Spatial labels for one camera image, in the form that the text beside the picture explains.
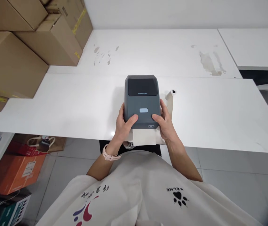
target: blue button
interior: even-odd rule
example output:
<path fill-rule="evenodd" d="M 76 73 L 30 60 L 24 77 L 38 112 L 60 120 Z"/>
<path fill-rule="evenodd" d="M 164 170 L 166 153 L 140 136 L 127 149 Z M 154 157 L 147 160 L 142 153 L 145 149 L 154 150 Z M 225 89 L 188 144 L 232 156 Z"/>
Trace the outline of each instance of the blue button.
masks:
<path fill-rule="evenodd" d="M 147 113 L 148 109 L 147 108 L 140 108 L 139 111 L 140 111 L 140 113 Z"/>

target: paw print logo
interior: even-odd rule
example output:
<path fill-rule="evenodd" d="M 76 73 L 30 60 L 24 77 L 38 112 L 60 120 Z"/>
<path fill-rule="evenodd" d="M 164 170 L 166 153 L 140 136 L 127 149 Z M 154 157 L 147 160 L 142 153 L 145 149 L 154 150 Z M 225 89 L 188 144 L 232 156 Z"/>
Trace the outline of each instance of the paw print logo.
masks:
<path fill-rule="evenodd" d="M 178 192 L 174 192 L 173 194 L 175 196 L 174 203 L 178 202 L 178 204 L 181 208 L 182 208 L 182 204 L 187 207 L 185 201 L 189 201 L 189 200 L 187 200 L 186 197 L 182 196 L 181 192 L 178 191 Z"/>

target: wristwatch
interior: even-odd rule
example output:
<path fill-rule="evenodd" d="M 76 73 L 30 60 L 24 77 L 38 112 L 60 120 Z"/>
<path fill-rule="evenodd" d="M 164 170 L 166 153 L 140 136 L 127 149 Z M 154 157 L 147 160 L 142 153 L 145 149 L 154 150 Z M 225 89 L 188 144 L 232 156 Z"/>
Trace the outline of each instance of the wristwatch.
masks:
<path fill-rule="evenodd" d="M 120 159 L 121 158 L 121 155 L 120 156 L 117 156 L 117 155 L 108 155 L 107 153 L 106 153 L 106 147 L 107 147 L 108 145 L 106 144 L 106 146 L 104 146 L 104 148 L 103 148 L 103 150 L 102 150 L 102 155 L 105 157 L 105 160 L 107 160 L 107 161 L 115 161 L 115 160 L 118 160 L 118 159 Z"/>

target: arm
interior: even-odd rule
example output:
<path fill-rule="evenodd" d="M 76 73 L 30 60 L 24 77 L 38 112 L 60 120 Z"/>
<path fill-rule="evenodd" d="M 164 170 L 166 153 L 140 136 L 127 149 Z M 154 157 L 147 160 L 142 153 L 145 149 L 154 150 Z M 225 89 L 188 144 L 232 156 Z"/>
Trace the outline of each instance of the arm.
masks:
<path fill-rule="evenodd" d="M 115 135 L 106 147 L 106 153 L 108 155 L 118 154 L 119 148 L 122 145 L 122 142 L 128 137 L 132 125 L 138 120 L 138 115 L 135 114 L 125 122 L 123 119 L 123 109 L 124 103 L 119 110 L 116 120 Z M 101 154 L 90 167 L 87 175 L 94 177 L 96 180 L 102 180 L 108 176 L 112 165 L 113 161 L 105 160 L 104 156 Z"/>
<path fill-rule="evenodd" d="M 187 155 L 185 147 L 174 129 L 167 107 L 162 99 L 160 99 L 160 104 L 162 116 L 153 114 L 152 118 L 160 125 L 160 133 L 167 145 L 173 168 L 187 179 L 203 182 L 201 175 Z"/>

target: gray label printer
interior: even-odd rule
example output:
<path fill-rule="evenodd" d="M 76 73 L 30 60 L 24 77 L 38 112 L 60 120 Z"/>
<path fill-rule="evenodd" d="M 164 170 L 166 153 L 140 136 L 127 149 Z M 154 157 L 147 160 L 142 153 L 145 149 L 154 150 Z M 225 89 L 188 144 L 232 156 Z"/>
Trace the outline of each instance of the gray label printer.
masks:
<path fill-rule="evenodd" d="M 124 85 L 124 120 L 137 114 L 132 129 L 156 129 L 152 114 L 160 115 L 158 81 L 154 75 L 129 75 Z"/>

